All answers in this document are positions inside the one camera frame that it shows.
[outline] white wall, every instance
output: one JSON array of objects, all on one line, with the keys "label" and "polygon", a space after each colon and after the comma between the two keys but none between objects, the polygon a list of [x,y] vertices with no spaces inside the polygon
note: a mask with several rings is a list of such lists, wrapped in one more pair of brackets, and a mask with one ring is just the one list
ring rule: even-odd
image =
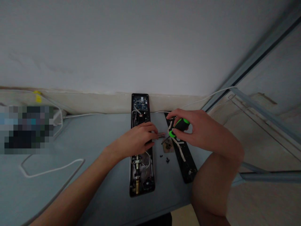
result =
[{"label": "white wall", "polygon": [[208,95],[291,1],[0,3],[0,85]]}]

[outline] screwdriver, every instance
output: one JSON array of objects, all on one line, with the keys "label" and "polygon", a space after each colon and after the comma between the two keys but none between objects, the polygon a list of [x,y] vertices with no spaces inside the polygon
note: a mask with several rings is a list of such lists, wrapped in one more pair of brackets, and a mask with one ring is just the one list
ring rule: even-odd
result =
[{"label": "screwdriver", "polygon": [[[180,120],[177,122],[177,124],[175,125],[175,129],[178,129],[180,131],[184,131],[186,129],[188,129],[188,126],[190,125],[190,122],[187,119],[184,118],[180,118]],[[173,133],[173,131],[169,131],[169,136],[161,143],[163,144],[165,141],[167,141],[167,139],[169,137],[175,138],[176,135]]]}]

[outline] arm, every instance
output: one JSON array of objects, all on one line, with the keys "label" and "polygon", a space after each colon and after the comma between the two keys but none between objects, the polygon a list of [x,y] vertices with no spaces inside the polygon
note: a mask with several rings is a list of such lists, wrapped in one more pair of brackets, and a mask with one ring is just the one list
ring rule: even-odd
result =
[{"label": "arm", "polygon": [[226,219],[231,184],[244,158],[238,139],[202,110],[177,109],[167,118],[178,116],[193,126],[191,134],[174,129],[176,136],[193,146],[211,151],[193,181],[191,204],[200,225],[230,225]]},{"label": "arm", "polygon": [[132,128],[115,140],[31,225],[74,225],[108,172],[122,159],[142,154],[151,148],[153,142],[145,143],[151,139],[158,139],[157,133],[156,127],[147,122]]}]

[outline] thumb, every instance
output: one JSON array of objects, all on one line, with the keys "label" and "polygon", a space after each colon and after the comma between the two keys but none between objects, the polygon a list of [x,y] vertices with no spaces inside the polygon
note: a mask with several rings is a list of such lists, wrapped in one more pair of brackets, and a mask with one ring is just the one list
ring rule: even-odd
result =
[{"label": "thumb", "polygon": [[181,140],[189,142],[189,140],[191,139],[191,134],[190,133],[185,133],[185,132],[182,132],[178,129],[173,129],[172,131],[177,136],[177,138],[179,138]]}]

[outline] hand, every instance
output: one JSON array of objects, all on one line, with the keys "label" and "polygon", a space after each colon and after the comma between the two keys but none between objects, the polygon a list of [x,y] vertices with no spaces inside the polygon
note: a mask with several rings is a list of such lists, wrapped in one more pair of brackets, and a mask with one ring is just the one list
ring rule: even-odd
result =
[{"label": "hand", "polygon": [[119,160],[122,160],[126,157],[146,152],[155,144],[154,142],[146,144],[146,142],[158,138],[158,130],[153,123],[142,123],[127,131],[107,146],[106,149],[109,152],[114,152],[114,155]]},{"label": "hand", "polygon": [[177,116],[174,125],[180,118],[187,119],[193,126],[192,133],[185,133],[174,129],[175,135],[193,146],[227,155],[237,157],[237,149],[242,150],[242,145],[238,139],[224,126],[212,119],[206,112],[202,110],[185,111],[176,109],[167,115],[167,119]]}]

